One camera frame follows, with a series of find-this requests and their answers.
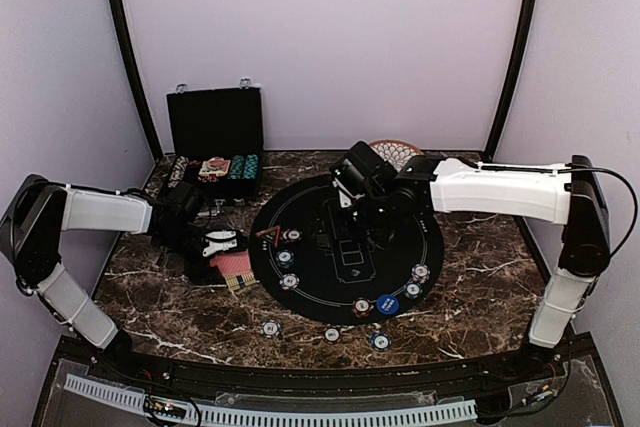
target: black metal frame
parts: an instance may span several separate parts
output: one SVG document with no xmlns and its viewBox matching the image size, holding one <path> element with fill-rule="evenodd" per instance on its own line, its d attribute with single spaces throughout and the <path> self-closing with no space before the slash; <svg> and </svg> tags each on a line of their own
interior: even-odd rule
<svg viewBox="0 0 640 427">
<path fill-rule="evenodd" d="M 483 151 L 484 157 L 488 160 L 493 159 L 493 156 L 496 153 L 498 143 L 500 142 L 500 138 L 502 137 L 502 132 L 504 131 L 504 126 L 507 121 L 509 108 L 511 107 L 516 84 L 518 82 L 518 76 L 520 75 L 520 68 L 522 67 L 522 60 L 524 58 L 524 52 L 527 45 L 529 29 L 531 28 L 531 21 L 533 19 L 535 1 L 536 0 L 522 0 L 520 16 L 518 18 L 518 27 L 516 28 L 516 35 L 513 42 L 513 49 L 511 51 L 511 58 L 509 59 L 507 74 L 502 87 L 502 93 L 500 95 L 496 114 L 493 119 L 493 125 L 491 126 L 491 132 Z M 133 93 L 138 115 L 140 116 L 140 122 L 142 123 L 142 128 L 144 129 L 149 148 L 151 149 L 154 158 L 159 160 L 163 155 L 162 147 L 158 140 L 158 133 L 156 132 L 153 124 L 149 104 L 147 103 L 142 82 L 140 80 L 140 72 L 138 71 L 138 65 L 136 63 L 133 45 L 131 43 L 124 4 L 122 0 L 109 0 L 109 3 L 111 4 L 111 14 L 113 16 L 116 33 L 118 35 L 122 60 L 127 71 L 129 85 L 131 87 L 131 92 Z"/>
<path fill-rule="evenodd" d="M 571 357 L 590 355 L 600 376 L 604 394 L 616 426 L 622 426 L 622 418 L 609 384 L 602 361 L 591 335 L 580 334 L 571 340 Z M 563 357 L 568 354 L 568 343 L 558 346 Z M 60 359 L 67 359 L 89 366 L 89 375 L 123 382 L 123 379 L 100 363 L 93 365 L 93 351 L 79 339 L 63 336 L 49 366 L 33 427 L 38 427 L 44 415 L 52 381 Z M 506 389 L 517 381 L 503 381 L 481 374 L 517 355 L 507 352 L 476 359 L 418 364 L 404 367 L 359 370 L 278 370 L 248 367 L 227 367 L 164 359 L 153 355 L 134 354 L 136 368 L 149 371 L 156 382 L 176 388 L 199 399 L 216 399 L 223 393 L 272 395 L 276 397 L 357 397 L 407 392 L 436 391 L 438 398 L 463 396 L 481 400 L 504 395 Z M 169 380 L 162 374 L 170 373 Z"/>
<path fill-rule="evenodd" d="M 536 0 L 522 0 L 520 17 L 518 18 L 518 27 L 516 28 L 516 36 L 513 41 L 509 67 L 507 67 L 507 75 L 504 79 L 504 85 L 502 86 L 502 93 L 500 94 L 500 100 L 498 101 L 498 108 L 493 119 L 489 139 L 487 140 L 487 145 L 484 148 L 484 154 L 489 160 L 493 160 L 494 155 L 496 155 L 496 150 L 498 150 L 498 144 L 500 143 L 500 138 L 502 137 L 504 126 L 507 122 L 509 109 L 511 108 L 511 103 L 513 101 L 513 94 L 516 91 L 518 77 L 520 76 L 524 52 L 527 48 L 527 39 L 529 37 L 531 21 L 533 20 L 533 9 L 535 7 L 535 3 Z"/>
<path fill-rule="evenodd" d="M 162 158 L 162 147 L 160 146 L 160 140 L 158 139 L 158 133 L 153 125 L 153 119 L 151 118 L 151 111 L 149 110 L 149 104 L 144 94 L 142 87 L 142 80 L 140 79 L 140 72 L 138 71 L 138 64 L 136 63 L 136 57 L 133 52 L 133 44 L 131 43 L 131 35 L 129 34 L 129 27 L 127 26 L 127 17 L 124 11 L 124 4 L 122 0 L 109 0 L 111 5 L 111 15 L 113 17 L 113 24 L 116 29 L 116 35 L 118 37 L 118 44 L 120 44 L 120 54 L 122 55 L 122 62 L 127 72 L 127 78 L 129 79 L 129 87 L 133 94 L 133 100 L 136 104 L 136 110 L 142 123 L 142 129 L 144 135 L 147 138 L 149 149 L 154 159 L 160 160 Z"/>
</svg>

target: black cable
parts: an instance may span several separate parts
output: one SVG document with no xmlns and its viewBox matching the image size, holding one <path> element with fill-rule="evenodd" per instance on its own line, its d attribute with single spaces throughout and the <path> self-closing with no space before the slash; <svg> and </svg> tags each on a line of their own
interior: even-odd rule
<svg viewBox="0 0 640 427">
<path fill-rule="evenodd" d="M 184 392 L 182 392 L 181 390 L 176 389 L 175 387 L 171 387 L 169 385 L 163 385 L 163 384 L 159 384 L 157 382 L 153 382 L 151 380 L 144 380 L 144 379 L 136 379 L 135 377 L 131 377 L 127 374 L 123 374 L 122 372 L 120 372 L 118 369 L 116 369 L 115 367 L 109 365 L 108 362 L 106 361 L 102 361 L 99 362 L 100 365 L 106 367 L 107 369 L 109 369 L 111 372 L 113 372 L 116 375 L 119 375 L 120 377 L 127 379 L 130 382 L 138 382 L 141 384 L 145 384 L 145 385 L 149 385 L 149 386 L 153 386 L 159 389 L 164 389 L 167 390 L 169 392 L 173 392 L 175 394 L 177 394 L 178 396 L 181 397 L 181 400 L 186 400 L 187 402 L 189 402 L 193 408 L 196 411 L 196 415 L 198 416 L 198 422 L 196 423 L 196 427 L 200 427 L 202 425 L 202 411 L 200 410 L 200 407 L 198 407 L 198 404 L 196 404 L 196 402 L 193 400 L 193 398 L 187 394 L 185 394 Z"/>
<path fill-rule="evenodd" d="M 211 208 L 211 204 L 209 203 L 209 200 L 206 196 L 202 196 L 202 199 L 204 200 L 204 203 L 207 204 L 207 209 L 209 209 L 209 218 L 207 219 L 207 225 L 204 226 L 204 228 L 206 229 L 211 225 L 211 221 L 213 220 L 213 209 Z"/>
<path fill-rule="evenodd" d="M 147 398 L 149 399 L 153 399 L 149 394 L 147 394 Z M 150 424 L 155 425 L 156 427 L 163 427 L 167 425 L 166 422 L 163 422 L 162 420 L 160 420 L 156 414 L 153 412 L 153 409 L 149 409 L 149 411 L 147 412 L 151 418 L 153 419 L 153 422 L 149 421 Z"/>
<path fill-rule="evenodd" d="M 525 407 L 529 407 L 530 405 L 532 405 L 532 404 L 529 404 L 529 403 L 525 403 L 525 404 L 520 403 L 520 404 L 517 404 L 517 405 L 511 407 L 510 409 L 504 410 L 502 412 L 483 412 L 483 411 L 479 410 L 477 412 L 478 413 L 478 418 L 527 417 L 529 415 L 539 414 L 543 410 L 548 409 L 558 399 L 558 397 L 560 397 L 560 395 L 564 392 L 565 388 L 567 387 L 567 384 L 569 383 L 569 377 L 570 376 L 571 376 L 571 340 L 568 341 L 567 372 L 566 372 L 566 375 L 565 375 L 565 380 L 562 383 L 562 385 L 560 386 L 560 388 L 558 388 L 558 390 L 556 391 L 554 396 L 551 397 L 549 400 L 547 400 L 542 405 L 542 407 L 540 407 L 539 409 L 532 410 L 530 412 L 518 412 L 518 410 L 524 409 Z M 525 400 L 526 402 L 529 402 L 531 399 L 535 398 L 538 395 L 540 395 L 540 393 L 533 393 L 533 394 L 530 394 L 527 397 L 525 397 L 523 400 Z"/>
<path fill-rule="evenodd" d="M 629 240 L 629 237 L 631 237 L 631 233 L 635 229 L 636 222 L 638 221 L 638 196 L 636 195 L 636 191 L 631 185 L 631 182 L 629 182 L 622 174 L 619 174 L 614 170 L 605 169 L 602 167 L 570 167 L 568 169 L 558 170 L 559 174 L 566 174 L 566 173 L 572 173 L 572 172 L 593 172 L 598 174 L 610 175 L 612 177 L 615 177 L 619 181 L 621 181 L 625 185 L 627 190 L 629 190 L 629 193 L 631 194 L 631 198 L 633 200 L 633 217 L 631 219 L 631 224 L 629 225 L 629 229 L 627 230 L 627 233 L 624 235 L 624 237 L 622 237 L 622 240 L 616 246 L 616 248 L 611 251 L 611 258 L 613 258 L 613 256 L 620 251 L 620 249 L 627 242 L 627 240 Z"/>
</svg>

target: poker chip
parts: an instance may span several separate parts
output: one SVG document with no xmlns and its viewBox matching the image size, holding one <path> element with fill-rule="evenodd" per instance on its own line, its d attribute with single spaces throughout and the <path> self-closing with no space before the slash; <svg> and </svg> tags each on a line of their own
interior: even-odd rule
<svg viewBox="0 0 640 427">
<path fill-rule="evenodd" d="M 281 269 L 288 269 L 293 265 L 293 252 L 281 250 L 276 254 L 276 263 Z"/>
<path fill-rule="evenodd" d="M 298 287 L 300 279 L 296 274 L 286 274 L 280 279 L 280 287 L 282 290 L 292 290 Z"/>
<path fill-rule="evenodd" d="M 281 331 L 280 324 L 275 320 L 267 320 L 262 324 L 262 336 L 265 339 L 275 339 Z"/>
<path fill-rule="evenodd" d="M 258 176 L 258 165 L 260 160 L 256 154 L 247 155 L 244 163 L 243 179 L 255 179 Z"/>
<path fill-rule="evenodd" d="M 376 352 L 386 352 L 391 349 L 391 337 L 386 334 L 373 334 L 369 337 L 369 345 Z"/>
<path fill-rule="evenodd" d="M 282 233 L 280 238 L 283 242 L 288 244 L 292 242 L 298 242 L 302 239 L 302 232 L 300 232 L 298 229 L 287 229 Z"/>
<path fill-rule="evenodd" d="M 404 295 L 408 299 L 417 299 L 422 294 L 422 286 L 416 282 L 409 282 L 404 286 Z"/>
<path fill-rule="evenodd" d="M 431 271 L 429 271 L 429 267 L 424 264 L 414 265 L 411 269 L 411 275 L 413 276 L 413 280 L 424 284 L 427 280 L 429 280 L 429 275 L 431 275 Z"/>
<path fill-rule="evenodd" d="M 324 338 L 327 342 L 337 342 L 340 339 L 340 332 L 338 329 L 334 329 L 333 327 L 325 330 Z"/>
<path fill-rule="evenodd" d="M 400 308 L 400 301 L 393 295 L 381 295 L 376 302 L 376 307 L 381 314 L 393 315 Z"/>
<path fill-rule="evenodd" d="M 208 177 L 198 177 L 198 179 L 200 180 L 200 182 L 203 182 L 205 184 L 207 183 L 212 183 L 212 182 L 218 182 L 218 177 L 215 175 L 209 175 Z"/>
<path fill-rule="evenodd" d="M 201 164 L 198 176 L 201 178 L 224 177 L 229 173 L 230 165 L 231 162 L 229 160 L 222 157 L 212 157 Z"/>
<path fill-rule="evenodd" d="M 373 305 L 367 299 L 358 299 L 353 303 L 353 313 L 356 317 L 366 317 L 373 310 Z"/>
<path fill-rule="evenodd" d="M 176 158 L 176 161 L 173 165 L 173 170 L 171 171 L 171 175 L 169 176 L 169 182 L 167 183 L 167 187 L 173 189 L 178 183 L 184 178 L 184 174 L 187 171 L 187 166 L 189 165 L 189 159 L 183 156 L 179 156 Z"/>
<path fill-rule="evenodd" d="M 242 178 L 244 173 L 244 157 L 242 155 L 235 155 L 231 159 L 231 168 L 229 169 L 229 178 L 232 180 L 238 180 Z"/>
</svg>

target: green poker chip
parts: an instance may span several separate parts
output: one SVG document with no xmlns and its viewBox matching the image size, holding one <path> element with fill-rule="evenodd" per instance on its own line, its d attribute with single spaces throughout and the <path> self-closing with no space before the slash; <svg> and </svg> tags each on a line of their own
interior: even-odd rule
<svg viewBox="0 0 640 427">
<path fill-rule="evenodd" d="M 260 159 L 257 155 L 247 155 L 247 159 L 244 163 L 244 171 L 242 173 L 243 179 L 255 179 L 258 176 L 258 166 L 260 165 Z"/>
<path fill-rule="evenodd" d="M 229 168 L 229 178 L 232 180 L 238 180 L 242 178 L 244 174 L 244 157 L 242 155 L 235 155 L 231 159 L 231 167 Z"/>
<path fill-rule="evenodd" d="M 409 282 L 404 286 L 404 295 L 408 299 L 417 299 L 422 294 L 422 286 L 418 282 Z"/>
<path fill-rule="evenodd" d="M 281 269 L 288 269 L 293 265 L 293 252 L 290 250 L 281 250 L 276 254 L 276 264 Z"/>
</svg>

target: black poker mat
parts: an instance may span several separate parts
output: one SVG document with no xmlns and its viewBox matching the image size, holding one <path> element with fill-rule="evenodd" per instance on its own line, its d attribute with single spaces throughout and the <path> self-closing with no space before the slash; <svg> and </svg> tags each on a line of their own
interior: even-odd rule
<svg viewBox="0 0 640 427">
<path fill-rule="evenodd" d="M 274 233 L 264 235 L 273 229 Z M 296 229 L 302 238 L 286 242 L 283 233 Z M 264 288 L 286 308 L 312 320 L 334 325 L 380 323 L 413 307 L 428 294 L 442 270 L 442 233 L 429 212 L 401 220 L 386 249 L 373 247 L 366 239 L 349 238 L 330 175 L 297 182 L 276 194 L 260 211 L 249 243 L 251 267 Z M 281 267 L 276 255 L 288 250 L 293 265 Z M 404 295 L 412 281 L 412 268 L 424 264 L 429 278 L 415 299 Z M 295 274 L 296 288 L 284 290 L 281 279 Z M 393 295 L 399 308 L 393 315 L 381 313 L 376 301 Z M 373 309 L 358 317 L 354 302 L 368 300 Z"/>
</svg>

